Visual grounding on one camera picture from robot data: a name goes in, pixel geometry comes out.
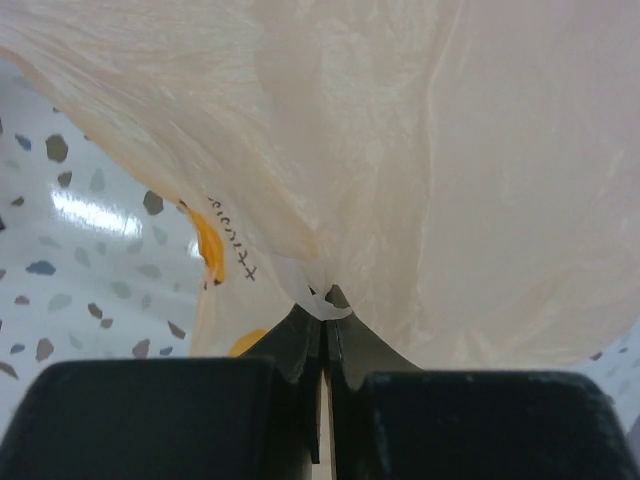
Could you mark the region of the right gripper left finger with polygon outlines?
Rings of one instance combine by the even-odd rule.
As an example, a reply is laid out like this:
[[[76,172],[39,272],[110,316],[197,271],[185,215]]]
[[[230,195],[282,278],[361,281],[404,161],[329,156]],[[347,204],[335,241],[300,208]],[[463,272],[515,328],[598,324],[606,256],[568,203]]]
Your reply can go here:
[[[236,358],[58,363],[1,443],[5,479],[307,479],[320,322],[294,307]]]

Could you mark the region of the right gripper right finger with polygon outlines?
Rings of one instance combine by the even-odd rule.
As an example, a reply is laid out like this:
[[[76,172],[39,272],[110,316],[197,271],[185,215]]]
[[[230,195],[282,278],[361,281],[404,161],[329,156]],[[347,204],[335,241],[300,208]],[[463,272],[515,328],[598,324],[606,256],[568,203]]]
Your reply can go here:
[[[357,316],[324,325],[336,479],[635,479],[604,392],[556,370],[425,370]]]

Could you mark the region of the orange translucent plastic bag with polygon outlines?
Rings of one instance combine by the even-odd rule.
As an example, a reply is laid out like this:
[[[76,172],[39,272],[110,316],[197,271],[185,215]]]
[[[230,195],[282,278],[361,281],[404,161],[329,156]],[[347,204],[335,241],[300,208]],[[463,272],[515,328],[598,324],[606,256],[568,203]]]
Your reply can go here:
[[[196,355],[298,304],[556,367],[638,317],[635,1],[5,1],[1,52],[195,216]]]

